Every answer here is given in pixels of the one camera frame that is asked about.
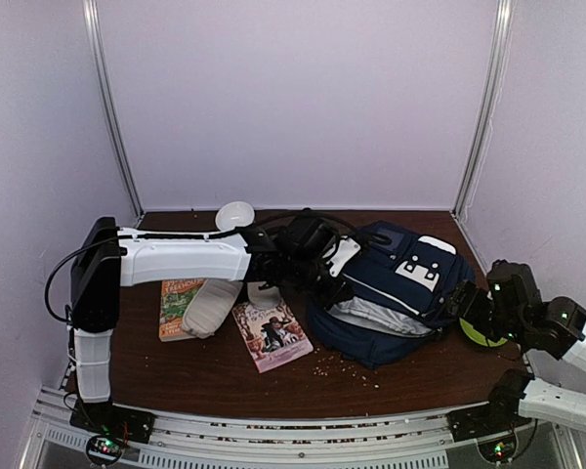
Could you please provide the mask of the navy blue student backpack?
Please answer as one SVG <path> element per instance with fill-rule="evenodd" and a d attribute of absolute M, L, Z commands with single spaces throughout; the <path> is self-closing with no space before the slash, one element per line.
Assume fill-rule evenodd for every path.
<path fill-rule="evenodd" d="M 306 320 L 325 348 L 375 369 L 441 338 L 455 322 L 445 301 L 476 274 L 453 244 L 433 235 L 386 221 L 361 230 L 389 242 L 371 244 L 341 271 L 351 299 L 329 308 L 309 300 Z"/>

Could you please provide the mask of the white quilted pencil pouch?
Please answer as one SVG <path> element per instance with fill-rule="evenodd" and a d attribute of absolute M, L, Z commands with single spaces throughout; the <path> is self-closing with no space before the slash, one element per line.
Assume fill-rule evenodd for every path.
<path fill-rule="evenodd" d="M 182 331 L 190 338 L 213 336 L 233 308 L 242 286 L 241 281 L 207 279 L 183 315 Z"/>

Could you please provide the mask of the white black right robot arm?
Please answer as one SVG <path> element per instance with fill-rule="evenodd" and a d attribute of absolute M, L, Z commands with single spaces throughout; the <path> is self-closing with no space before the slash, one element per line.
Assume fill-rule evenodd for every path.
<path fill-rule="evenodd" d="M 585 308 L 565 296 L 543 301 L 527 264 L 497 260 L 486 281 L 487 289 L 461 282 L 445 309 L 488 341 L 508 339 L 524 352 L 545 352 L 586 373 Z M 456 441 L 510 431 L 530 419 L 586 433 L 586 394 L 508 369 L 486 404 L 454 410 L 447 419 Z"/>

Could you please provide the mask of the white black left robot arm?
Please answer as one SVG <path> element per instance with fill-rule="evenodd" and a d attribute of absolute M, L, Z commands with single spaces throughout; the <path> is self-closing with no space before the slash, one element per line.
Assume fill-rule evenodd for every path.
<path fill-rule="evenodd" d="M 291 286 L 331 306 L 352 295 L 342 271 L 360 252 L 356 234 L 344 235 L 312 210 L 270 234 L 259 224 L 225 232 L 151 232 L 99 219 L 70 272 L 77 396 L 84 419 L 101 434 L 121 423 L 112 405 L 110 345 L 120 315 L 120 290 L 177 279 L 218 279 Z"/>

